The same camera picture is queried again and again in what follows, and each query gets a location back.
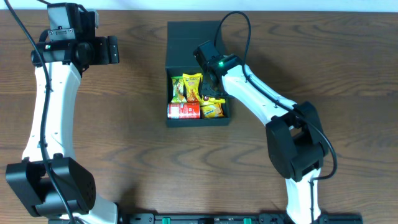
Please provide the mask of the yellow brown snack packet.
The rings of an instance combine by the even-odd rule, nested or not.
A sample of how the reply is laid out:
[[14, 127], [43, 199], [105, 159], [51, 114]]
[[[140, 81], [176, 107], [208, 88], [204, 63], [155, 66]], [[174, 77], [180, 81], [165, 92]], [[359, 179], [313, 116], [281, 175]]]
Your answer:
[[200, 106], [207, 106], [207, 105], [213, 105], [215, 103], [226, 103], [226, 100], [224, 98], [214, 98], [210, 96], [205, 96], [203, 95], [201, 100], [200, 100]]

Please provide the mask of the small yellow snack packet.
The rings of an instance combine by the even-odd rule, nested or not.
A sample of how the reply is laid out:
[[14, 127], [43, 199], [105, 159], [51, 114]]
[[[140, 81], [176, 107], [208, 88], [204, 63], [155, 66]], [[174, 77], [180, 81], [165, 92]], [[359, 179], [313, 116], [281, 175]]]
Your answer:
[[215, 103], [212, 105], [205, 105], [201, 108], [201, 113], [206, 119], [222, 118], [224, 117], [223, 109], [220, 103]]

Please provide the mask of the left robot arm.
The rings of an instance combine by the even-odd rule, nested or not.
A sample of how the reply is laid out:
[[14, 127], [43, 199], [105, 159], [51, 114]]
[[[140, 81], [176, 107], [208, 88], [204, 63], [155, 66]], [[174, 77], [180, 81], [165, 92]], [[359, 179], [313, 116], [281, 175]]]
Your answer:
[[47, 4], [50, 27], [32, 43], [37, 93], [21, 161], [6, 181], [33, 217], [50, 223], [117, 223], [118, 207], [96, 193], [93, 175], [77, 163], [73, 117], [83, 73], [119, 62], [115, 36], [98, 37], [98, 13], [80, 4]]

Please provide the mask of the dark green box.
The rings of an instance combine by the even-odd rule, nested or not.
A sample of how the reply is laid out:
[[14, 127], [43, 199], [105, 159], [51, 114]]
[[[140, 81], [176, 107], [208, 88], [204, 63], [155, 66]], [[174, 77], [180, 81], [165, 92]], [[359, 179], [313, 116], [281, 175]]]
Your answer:
[[[167, 53], [165, 72], [167, 74], [167, 102], [173, 97], [171, 78], [184, 73], [204, 73], [194, 57], [194, 50], [202, 43], [213, 40], [219, 21], [180, 21], [167, 23]], [[230, 122], [229, 100], [222, 106], [224, 118], [213, 119], [169, 119], [165, 122], [169, 128], [227, 126]]]

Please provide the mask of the yellow orange snack packet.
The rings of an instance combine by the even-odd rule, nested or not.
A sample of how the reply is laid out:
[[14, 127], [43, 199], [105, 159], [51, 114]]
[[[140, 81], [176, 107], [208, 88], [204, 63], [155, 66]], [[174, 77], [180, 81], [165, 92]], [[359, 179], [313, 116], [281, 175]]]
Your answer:
[[193, 75], [184, 73], [182, 77], [186, 88], [187, 101], [189, 103], [200, 102], [199, 86], [203, 75], [201, 73], [196, 73]]

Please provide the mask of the red chips can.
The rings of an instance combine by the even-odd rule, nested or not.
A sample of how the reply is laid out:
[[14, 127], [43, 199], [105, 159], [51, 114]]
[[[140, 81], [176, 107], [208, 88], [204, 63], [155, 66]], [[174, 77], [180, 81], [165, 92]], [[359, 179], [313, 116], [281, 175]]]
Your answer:
[[167, 108], [168, 119], [200, 119], [199, 103], [169, 103]]

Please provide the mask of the green yellow snack packet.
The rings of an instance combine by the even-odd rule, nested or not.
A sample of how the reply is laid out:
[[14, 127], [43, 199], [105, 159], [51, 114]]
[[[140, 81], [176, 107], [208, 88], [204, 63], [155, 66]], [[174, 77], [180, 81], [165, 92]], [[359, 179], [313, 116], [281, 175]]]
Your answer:
[[184, 82], [182, 76], [175, 76], [171, 78], [173, 86], [173, 97], [171, 103], [186, 103], [184, 97]]

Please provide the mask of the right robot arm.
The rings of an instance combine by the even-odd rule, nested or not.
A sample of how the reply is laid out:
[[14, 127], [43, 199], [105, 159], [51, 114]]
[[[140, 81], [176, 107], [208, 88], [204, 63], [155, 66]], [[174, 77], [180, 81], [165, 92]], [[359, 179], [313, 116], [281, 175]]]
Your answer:
[[285, 179], [289, 218], [294, 223], [316, 221], [321, 215], [317, 179], [328, 146], [315, 107], [278, 94], [237, 55], [221, 54], [210, 41], [193, 55], [216, 93], [239, 100], [265, 126], [269, 158]]

